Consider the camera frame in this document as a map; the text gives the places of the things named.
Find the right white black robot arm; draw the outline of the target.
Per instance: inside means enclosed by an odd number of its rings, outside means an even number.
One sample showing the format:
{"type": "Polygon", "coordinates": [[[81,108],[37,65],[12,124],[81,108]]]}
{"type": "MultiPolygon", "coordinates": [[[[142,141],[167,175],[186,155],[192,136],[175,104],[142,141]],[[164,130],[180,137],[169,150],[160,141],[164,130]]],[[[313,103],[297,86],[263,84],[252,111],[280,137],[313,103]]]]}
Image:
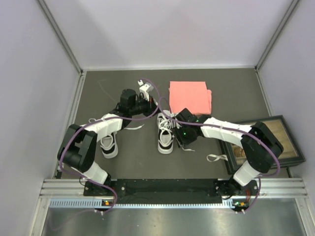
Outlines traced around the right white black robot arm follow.
{"type": "Polygon", "coordinates": [[[229,180],[219,181],[217,192],[221,196],[240,195],[248,184],[276,166],[280,168],[279,156],[284,148],[266,124],[257,121],[242,125],[221,121],[210,115],[196,116],[188,109],[175,115],[172,130],[180,147],[186,147],[198,137],[214,138],[240,147],[246,160],[229,180]]]}

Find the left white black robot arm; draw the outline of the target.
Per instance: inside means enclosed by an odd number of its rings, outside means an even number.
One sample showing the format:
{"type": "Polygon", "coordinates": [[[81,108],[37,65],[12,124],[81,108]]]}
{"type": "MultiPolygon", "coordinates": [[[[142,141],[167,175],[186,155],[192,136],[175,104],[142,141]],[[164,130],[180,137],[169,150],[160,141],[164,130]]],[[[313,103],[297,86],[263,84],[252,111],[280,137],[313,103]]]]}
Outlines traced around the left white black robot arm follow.
{"type": "Polygon", "coordinates": [[[116,107],[97,121],[85,125],[72,124],[63,138],[57,159],[82,176],[91,180],[95,190],[106,195],[111,191],[110,175],[95,162],[96,144],[126,128],[133,116],[154,116],[158,112],[157,102],[152,96],[145,98],[132,89],[123,90],[116,107]]]}

